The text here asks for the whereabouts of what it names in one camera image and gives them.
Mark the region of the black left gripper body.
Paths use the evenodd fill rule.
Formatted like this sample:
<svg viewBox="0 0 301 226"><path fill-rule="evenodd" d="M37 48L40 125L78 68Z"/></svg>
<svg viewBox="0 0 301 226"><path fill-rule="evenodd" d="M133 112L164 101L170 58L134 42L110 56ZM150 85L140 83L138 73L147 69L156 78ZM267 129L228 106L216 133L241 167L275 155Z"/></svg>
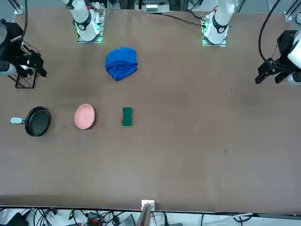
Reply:
<svg viewBox="0 0 301 226"><path fill-rule="evenodd" d="M292 50L296 33L297 30L285 30L277 38L280 57L274 61L273 65L295 65L295 63L288 58L288 55Z"/></svg>

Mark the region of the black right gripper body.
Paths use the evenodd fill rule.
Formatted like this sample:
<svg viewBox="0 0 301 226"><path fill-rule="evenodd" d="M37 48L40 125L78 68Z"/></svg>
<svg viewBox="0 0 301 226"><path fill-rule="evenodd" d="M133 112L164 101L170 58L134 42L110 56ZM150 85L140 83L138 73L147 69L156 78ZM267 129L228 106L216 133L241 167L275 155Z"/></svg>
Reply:
<svg viewBox="0 0 301 226"><path fill-rule="evenodd" d="M23 39L19 38L14 42L11 40L22 35L23 30L17 23L11 22L4 22L4 27L7 30L7 35L4 39L4 62L21 64L28 55L27 52L22 49Z"/></svg>

